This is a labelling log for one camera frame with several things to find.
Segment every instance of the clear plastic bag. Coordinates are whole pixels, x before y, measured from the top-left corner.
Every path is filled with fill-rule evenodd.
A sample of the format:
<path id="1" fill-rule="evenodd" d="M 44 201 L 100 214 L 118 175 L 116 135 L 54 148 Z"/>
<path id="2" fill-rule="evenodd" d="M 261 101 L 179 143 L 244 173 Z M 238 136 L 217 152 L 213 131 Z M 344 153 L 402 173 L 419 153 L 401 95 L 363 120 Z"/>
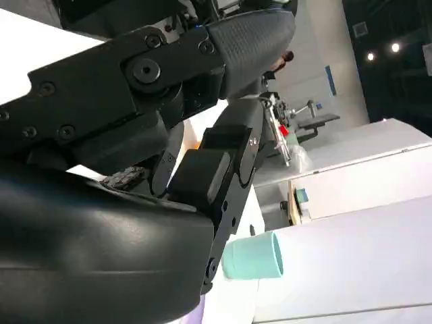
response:
<path id="1" fill-rule="evenodd" d="M 308 153 L 300 145 L 288 145 L 291 156 L 291 167 L 296 168 L 299 173 L 304 173 L 313 168 L 313 162 Z"/>

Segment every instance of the teal cup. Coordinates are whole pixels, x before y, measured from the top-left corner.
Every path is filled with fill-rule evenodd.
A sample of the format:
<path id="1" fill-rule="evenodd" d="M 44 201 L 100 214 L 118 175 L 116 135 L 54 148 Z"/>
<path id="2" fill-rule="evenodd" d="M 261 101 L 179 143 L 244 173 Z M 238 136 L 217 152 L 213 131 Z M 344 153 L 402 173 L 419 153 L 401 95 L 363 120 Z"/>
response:
<path id="1" fill-rule="evenodd" d="M 282 277 L 284 264 L 276 234 L 267 232 L 228 243 L 222 254 L 222 268 L 228 279 Z"/>

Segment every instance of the robotic hand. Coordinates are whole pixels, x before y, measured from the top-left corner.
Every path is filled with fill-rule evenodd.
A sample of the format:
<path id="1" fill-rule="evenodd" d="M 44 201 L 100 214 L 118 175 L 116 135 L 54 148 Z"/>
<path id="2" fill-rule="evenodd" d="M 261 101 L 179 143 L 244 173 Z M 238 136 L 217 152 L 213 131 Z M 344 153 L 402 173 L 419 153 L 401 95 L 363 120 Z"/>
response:
<path id="1" fill-rule="evenodd" d="M 258 78 L 293 35 L 291 13 L 257 11 L 169 45 L 144 27 L 31 72 L 32 90 L 0 106 L 1 322 L 163 323 L 191 311 L 240 222 L 261 102 L 223 112 L 165 199 L 65 170 L 109 176 L 161 154 L 174 126 Z"/>

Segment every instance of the white table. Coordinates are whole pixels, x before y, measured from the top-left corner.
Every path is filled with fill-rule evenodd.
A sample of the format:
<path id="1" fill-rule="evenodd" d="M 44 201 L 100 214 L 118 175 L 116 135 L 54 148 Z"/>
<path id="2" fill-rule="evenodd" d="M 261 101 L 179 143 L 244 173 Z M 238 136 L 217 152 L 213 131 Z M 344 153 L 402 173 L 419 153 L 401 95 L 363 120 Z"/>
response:
<path id="1" fill-rule="evenodd" d="M 99 40 L 23 18 L 0 9 L 0 104 L 30 90 L 29 71 L 100 44 Z M 185 140 L 180 156 L 200 141 L 226 107 L 225 101 L 185 122 Z M 91 178 L 97 174 L 86 173 Z M 264 221 L 254 189 L 250 191 L 238 233 L 230 240 L 249 236 L 249 226 L 264 232 Z M 230 281 L 219 266 L 213 289 L 206 295 L 203 323 L 251 324 L 257 299 L 258 281 Z"/>

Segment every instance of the bolt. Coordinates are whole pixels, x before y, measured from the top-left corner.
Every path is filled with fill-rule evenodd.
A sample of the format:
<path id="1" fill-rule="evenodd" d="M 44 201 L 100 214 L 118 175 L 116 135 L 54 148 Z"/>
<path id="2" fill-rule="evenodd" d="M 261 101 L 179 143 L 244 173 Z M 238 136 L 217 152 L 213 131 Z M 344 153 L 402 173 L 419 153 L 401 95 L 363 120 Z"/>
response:
<path id="1" fill-rule="evenodd" d="M 36 131 L 36 128 L 34 128 L 33 126 L 28 126 L 23 128 L 22 130 L 22 136 L 24 138 L 34 138 L 36 135 L 38 134 L 38 132 Z"/>
<path id="2" fill-rule="evenodd" d="M 205 40 L 200 44 L 200 51 L 202 54 L 212 54 L 215 52 L 215 47 L 211 41 Z"/>
<path id="3" fill-rule="evenodd" d="M 54 95 L 55 85 L 51 82 L 43 82 L 39 87 L 39 96 L 49 97 Z"/>
<path id="4" fill-rule="evenodd" d="M 133 74 L 139 82 L 150 84 L 161 76 L 161 67 L 152 59 L 141 59 L 135 64 Z"/>
<path id="5" fill-rule="evenodd" d="M 216 272 L 216 262 L 214 258 L 211 258 L 209 264 L 207 265 L 207 270 L 205 271 L 205 275 L 207 278 L 214 278 L 214 274 Z"/>
<path id="6" fill-rule="evenodd" d="M 6 122 L 9 120 L 9 113 L 7 111 L 0 111 L 0 122 Z"/>
<path id="7" fill-rule="evenodd" d="M 159 36 L 157 36 L 156 34 L 148 35 L 146 37 L 146 44 L 151 49 L 156 49 L 159 46 L 161 46 L 161 44 L 162 44 L 161 38 Z"/>
<path id="8" fill-rule="evenodd" d="M 59 137 L 62 140 L 70 140 L 75 136 L 75 128 L 71 125 L 64 125 L 59 129 Z"/>

